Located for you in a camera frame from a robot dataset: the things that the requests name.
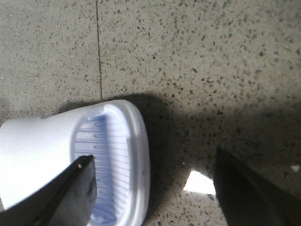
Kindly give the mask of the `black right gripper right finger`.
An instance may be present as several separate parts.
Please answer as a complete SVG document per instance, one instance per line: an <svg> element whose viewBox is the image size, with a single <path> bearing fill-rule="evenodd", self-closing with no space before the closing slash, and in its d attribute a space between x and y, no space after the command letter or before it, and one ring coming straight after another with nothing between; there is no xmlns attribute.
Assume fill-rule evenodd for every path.
<svg viewBox="0 0 301 226"><path fill-rule="evenodd" d="M229 226L299 226L301 201L247 167L220 146L215 190Z"/></svg>

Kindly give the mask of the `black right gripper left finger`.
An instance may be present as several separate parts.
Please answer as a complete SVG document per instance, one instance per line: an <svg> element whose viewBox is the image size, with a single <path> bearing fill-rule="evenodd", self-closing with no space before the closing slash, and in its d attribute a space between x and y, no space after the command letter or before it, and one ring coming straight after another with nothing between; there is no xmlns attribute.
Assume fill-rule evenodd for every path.
<svg viewBox="0 0 301 226"><path fill-rule="evenodd" d="M76 159L59 176L1 212L2 226L86 226L96 201L95 161Z"/></svg>

